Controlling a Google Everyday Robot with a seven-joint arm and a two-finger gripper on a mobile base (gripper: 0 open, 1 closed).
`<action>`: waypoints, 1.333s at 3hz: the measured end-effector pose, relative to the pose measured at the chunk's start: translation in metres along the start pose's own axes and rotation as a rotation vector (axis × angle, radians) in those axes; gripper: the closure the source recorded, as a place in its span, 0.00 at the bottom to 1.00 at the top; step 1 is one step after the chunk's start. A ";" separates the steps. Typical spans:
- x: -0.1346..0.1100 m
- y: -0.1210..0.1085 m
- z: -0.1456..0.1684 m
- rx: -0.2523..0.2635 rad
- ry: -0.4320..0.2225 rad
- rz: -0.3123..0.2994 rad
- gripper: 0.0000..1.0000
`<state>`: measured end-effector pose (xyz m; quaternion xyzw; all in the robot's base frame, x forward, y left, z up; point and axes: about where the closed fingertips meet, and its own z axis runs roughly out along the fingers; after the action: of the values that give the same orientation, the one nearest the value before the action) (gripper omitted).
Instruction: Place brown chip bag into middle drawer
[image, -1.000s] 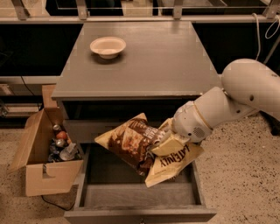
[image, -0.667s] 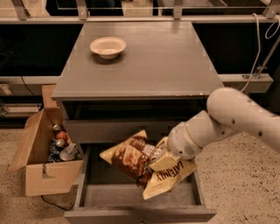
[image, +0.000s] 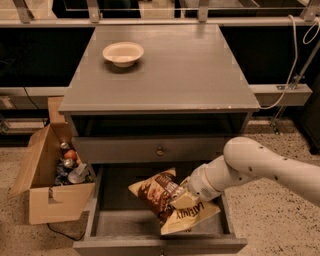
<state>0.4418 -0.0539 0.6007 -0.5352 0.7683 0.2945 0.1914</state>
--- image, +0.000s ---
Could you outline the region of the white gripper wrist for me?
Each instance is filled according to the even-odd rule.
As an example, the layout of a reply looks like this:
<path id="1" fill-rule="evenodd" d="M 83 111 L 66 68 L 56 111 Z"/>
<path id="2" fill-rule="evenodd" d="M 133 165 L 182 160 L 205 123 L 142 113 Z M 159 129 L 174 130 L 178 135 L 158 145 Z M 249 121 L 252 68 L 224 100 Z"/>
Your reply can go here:
<path id="1" fill-rule="evenodd" d="M 197 167 L 190 176 L 186 177 L 180 186 L 189 188 L 190 192 L 185 192 L 177 198 L 170 201 L 170 205 L 175 209 L 186 209 L 195 206 L 199 199 L 202 201 L 211 201 L 221 195 L 209 183 L 206 171 L 207 164 Z"/>

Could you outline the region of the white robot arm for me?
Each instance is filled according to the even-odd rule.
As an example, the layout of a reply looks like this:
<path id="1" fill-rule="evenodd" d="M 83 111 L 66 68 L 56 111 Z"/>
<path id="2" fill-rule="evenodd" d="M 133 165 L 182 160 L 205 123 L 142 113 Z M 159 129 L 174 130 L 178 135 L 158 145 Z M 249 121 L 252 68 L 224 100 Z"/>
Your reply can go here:
<path id="1" fill-rule="evenodd" d="M 320 167 L 296 161 L 269 150 L 247 137 L 235 137 L 224 146 L 223 154 L 197 167 L 170 202 L 177 209 L 211 201 L 224 190 L 254 179 L 267 178 L 303 199 L 320 206 Z"/>

